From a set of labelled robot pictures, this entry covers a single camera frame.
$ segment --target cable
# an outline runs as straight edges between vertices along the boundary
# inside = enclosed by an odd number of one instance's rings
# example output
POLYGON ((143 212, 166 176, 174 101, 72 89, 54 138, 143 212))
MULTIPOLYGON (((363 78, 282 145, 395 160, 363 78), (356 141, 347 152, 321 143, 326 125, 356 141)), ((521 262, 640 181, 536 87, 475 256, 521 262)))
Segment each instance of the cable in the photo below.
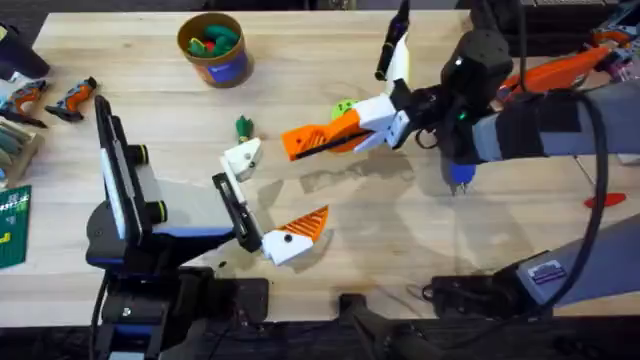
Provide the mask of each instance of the cable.
POLYGON ((107 291, 107 285, 109 284, 109 274, 105 270, 102 276, 102 283, 98 289, 98 295, 96 296, 96 303, 93 305, 93 313, 91 314, 91 326, 89 327, 89 360, 95 358, 95 346, 98 329, 98 317, 100 316, 100 307, 104 300, 104 294, 107 291))
POLYGON ((218 335, 218 341, 216 341, 215 345, 213 345, 213 348, 211 349, 211 352, 209 353, 209 357, 207 359, 209 360, 213 359, 213 355, 215 355, 216 351, 218 351, 218 348, 220 347, 222 340, 224 340, 225 336, 227 336, 227 333, 229 332, 229 330, 231 330, 231 322, 229 322, 229 324, 227 325, 227 328, 222 332, 222 334, 218 335))
MULTIPOLYGON (((324 330, 326 328, 331 327, 332 325, 336 324, 338 322, 339 318, 335 318, 331 321, 328 321, 324 324, 318 325, 318 326, 314 326, 308 329, 304 329, 300 332, 297 332, 295 334, 293 334, 293 337, 299 337, 311 332, 315 332, 315 331, 320 331, 320 330, 324 330)), ((216 335, 216 336, 221 336, 221 333, 216 333, 211 331, 212 334, 216 335)), ((238 337, 232 337, 232 336, 226 336, 227 339, 231 340, 231 341, 236 341, 236 342, 246 342, 246 343, 255 343, 255 342, 269 342, 269 341, 273 341, 274 339, 272 337, 253 337, 253 338, 238 338, 238 337)))
POLYGON ((573 267, 567 276, 567 279, 562 283, 562 286, 551 296, 545 303, 533 308, 532 310, 521 314, 519 316, 515 316, 508 320, 501 321, 496 325, 491 326, 490 328, 473 335, 467 339, 455 342, 449 346, 447 346, 446 350, 452 349, 460 349, 463 347, 467 347, 472 343, 484 338, 485 336, 495 333, 498 330, 506 327, 507 325, 519 322, 526 321, 529 317, 535 316, 537 314, 544 313, 550 309, 552 309, 570 290, 573 288, 575 283, 578 281, 582 272, 589 260, 591 255, 591 251, 593 250, 593 246, 596 241, 596 237, 598 234, 598 229, 600 228, 600 222, 602 220, 602 214, 604 213, 604 204, 605 198, 607 194, 607 185, 609 179, 609 157, 607 150, 607 137, 606 137, 606 128, 602 121, 602 113, 600 110, 593 104, 591 99, 589 99, 582 92, 573 92, 573 95, 577 97, 577 100, 582 102, 587 109, 587 113, 591 118, 591 124, 593 127, 593 137, 595 142, 595 152, 596 152, 596 186, 595 186, 595 204, 591 209, 591 216, 589 217, 589 223, 587 224, 587 229, 585 231, 584 239, 582 241, 582 245, 580 246, 580 250, 578 250, 578 254, 576 255, 575 261, 573 263, 573 267))
MULTIPOLYGON (((518 8, 518 20, 520 31, 520 77, 519 85, 523 93, 529 93, 526 84, 526 19, 524 6, 519 0, 515 0, 518 8)), ((582 272, 590 258, 593 246, 596 241, 602 215, 604 213, 604 205, 607 194, 607 186, 609 179, 609 158, 607 148, 607 135, 604 122, 602 121, 602 113, 600 109, 593 103, 593 101, 586 96, 583 92, 567 89, 559 90, 570 92, 571 96, 577 101, 582 103, 589 114, 591 119, 591 125, 593 130, 594 148, 596 154, 596 184, 595 184, 595 204, 591 209, 591 215, 589 222, 585 230, 585 235, 582 241, 582 245, 578 250, 575 261, 567 276, 567 279, 562 283, 560 288, 551 296, 546 302, 536 306, 535 308, 527 311, 524 314, 514 316, 510 319, 500 321, 499 323, 490 326, 488 329, 473 335, 467 339, 457 341, 449 346, 444 347, 444 350, 453 350, 467 347, 478 340, 486 337, 489 334, 495 333, 508 325, 514 324, 519 321, 526 321, 532 316, 545 313, 551 310, 557 303, 573 288, 578 281, 582 272)), ((423 288, 422 295, 426 301, 431 301, 431 298, 426 294, 431 290, 431 285, 427 285, 423 288)))
POLYGON ((515 0, 518 8, 518 36, 520 37, 520 76, 518 77, 518 83, 523 93, 528 93, 527 85, 525 83, 525 76, 527 74, 527 19, 524 12, 524 5, 520 0, 515 0))

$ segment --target orange plastic part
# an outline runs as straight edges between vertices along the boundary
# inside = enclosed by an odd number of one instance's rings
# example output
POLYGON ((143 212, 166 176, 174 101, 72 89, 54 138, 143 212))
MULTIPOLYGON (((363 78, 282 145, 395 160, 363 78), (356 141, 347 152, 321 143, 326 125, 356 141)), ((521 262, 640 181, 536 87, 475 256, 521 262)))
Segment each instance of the orange plastic part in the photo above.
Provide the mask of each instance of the orange plastic part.
MULTIPOLYGON (((296 160, 296 155, 349 135, 362 132, 360 128, 360 116, 354 109, 348 110, 344 115, 336 118, 328 125, 305 125, 283 133, 280 137, 284 149, 289 155, 289 160, 296 160)), ((367 137, 361 136, 345 144, 333 147, 329 151, 341 153, 353 150, 367 137)))
POLYGON ((618 46, 625 46, 631 41, 631 36, 621 31, 598 31, 593 34, 593 43, 602 44, 607 40, 613 40, 618 43, 618 46))
POLYGON ((16 111, 19 114, 26 115, 22 105, 32 101, 37 101, 40 99, 41 95, 42 91, 38 88, 20 89, 11 96, 10 100, 15 103, 16 111))
POLYGON ((79 88, 80 91, 65 99, 66 110, 70 112, 77 112, 78 105, 87 100, 93 91, 93 88, 87 84, 80 85, 79 88))
MULTIPOLYGON (((609 49, 601 46, 589 49, 570 58, 560 59, 536 66, 527 71, 526 85, 531 92, 545 92, 551 89, 571 87, 581 75, 586 75, 598 62, 609 54, 609 49)), ((522 91, 518 85, 520 75, 513 75, 502 83, 501 89, 512 89, 503 101, 522 91)))
POLYGON ((304 215, 284 226, 278 228, 278 230, 290 232, 296 235, 302 235, 310 237, 313 242, 316 242, 324 225, 329 217, 329 206, 325 205, 320 209, 304 215))

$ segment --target green toy piece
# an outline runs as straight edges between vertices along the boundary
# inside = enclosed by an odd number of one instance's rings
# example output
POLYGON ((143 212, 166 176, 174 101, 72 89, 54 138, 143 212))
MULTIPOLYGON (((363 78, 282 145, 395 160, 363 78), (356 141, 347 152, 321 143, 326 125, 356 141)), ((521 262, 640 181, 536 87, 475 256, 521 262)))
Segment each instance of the green toy piece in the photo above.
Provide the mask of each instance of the green toy piece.
POLYGON ((344 115, 344 113, 346 113, 347 110, 351 109, 353 104, 357 102, 358 102, 357 100, 353 100, 353 99, 340 100, 337 104, 333 106, 333 108, 331 108, 331 121, 344 115))
POLYGON ((238 36, 238 34, 233 32, 233 30, 229 29, 228 27, 222 26, 222 25, 207 26, 204 29, 204 36, 210 40, 215 41, 216 45, 218 44, 218 38, 221 36, 229 38, 229 40, 231 40, 233 45, 235 45, 238 42, 238 40, 240 40, 240 36, 238 36))
POLYGON ((236 120, 236 131, 238 132, 238 144, 249 141, 253 133, 253 121, 241 115, 240 118, 236 120))
POLYGON ((226 53, 228 53, 229 51, 231 51, 231 49, 236 45, 235 42, 233 42, 231 39, 229 39, 226 36, 219 36, 216 39, 216 47, 213 49, 213 55, 215 56, 222 56, 226 53))
POLYGON ((191 38, 191 40, 189 40, 189 53, 193 56, 202 58, 214 57, 216 56, 215 47, 213 50, 213 52, 207 50, 207 47, 197 38, 191 38))

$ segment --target wooden table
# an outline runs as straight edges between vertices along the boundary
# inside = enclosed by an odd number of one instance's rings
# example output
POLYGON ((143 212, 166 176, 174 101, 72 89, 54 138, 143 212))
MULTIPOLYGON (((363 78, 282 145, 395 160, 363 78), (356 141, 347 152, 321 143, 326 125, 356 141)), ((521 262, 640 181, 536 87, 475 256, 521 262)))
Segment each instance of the wooden table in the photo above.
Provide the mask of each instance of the wooden table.
MULTIPOLYGON (((394 318, 433 317, 407 285, 434 275, 493 271, 578 238, 589 214, 590 186, 570 158, 509 161, 478 168, 464 196, 451 197, 439 154, 409 141, 400 151, 320 154, 287 161, 279 134, 329 121, 330 108, 379 93, 373 77, 392 12, 238 13, 255 72, 242 86, 209 88, 176 45, 193 14, 51 14, 35 48, 52 65, 53 103, 94 76, 123 121, 128 139, 147 144, 162 180, 212 187, 218 156, 235 144, 234 121, 251 117, 264 158, 244 184, 265 227, 330 205, 313 251, 274 267, 236 242, 194 261, 220 276, 271 281, 270 320, 330 319, 336 299, 360 292, 394 318)), ((439 81, 466 12, 412 12, 411 84, 439 81)), ((50 125, 25 182, 33 185, 27 262, 0 272, 0 327, 87 324, 101 272, 85 263, 86 220, 104 198, 92 104, 87 119, 67 124, 38 110, 50 125)), ((611 187, 629 200, 605 223, 640 209, 640 172, 612 158, 611 187)), ((640 297, 585 302, 559 314, 637 314, 640 297)))

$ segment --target toy drill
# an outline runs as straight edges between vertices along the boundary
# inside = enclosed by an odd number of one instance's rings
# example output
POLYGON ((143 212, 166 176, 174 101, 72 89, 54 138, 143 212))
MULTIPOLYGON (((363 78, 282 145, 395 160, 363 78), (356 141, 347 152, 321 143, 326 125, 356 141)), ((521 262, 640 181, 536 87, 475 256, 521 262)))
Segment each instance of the toy drill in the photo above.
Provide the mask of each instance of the toy drill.
POLYGON ((46 106, 44 109, 65 121, 82 120, 84 116, 78 111, 78 105, 87 100, 97 86, 96 79, 89 77, 69 90, 55 106, 46 106))
POLYGON ((32 81, 27 83, 20 89, 11 94, 9 99, 0 105, 0 115, 9 121, 19 124, 27 124, 46 128, 42 121, 27 115, 23 109, 23 105, 28 102, 36 102, 40 99, 42 92, 47 88, 47 82, 44 80, 32 81))

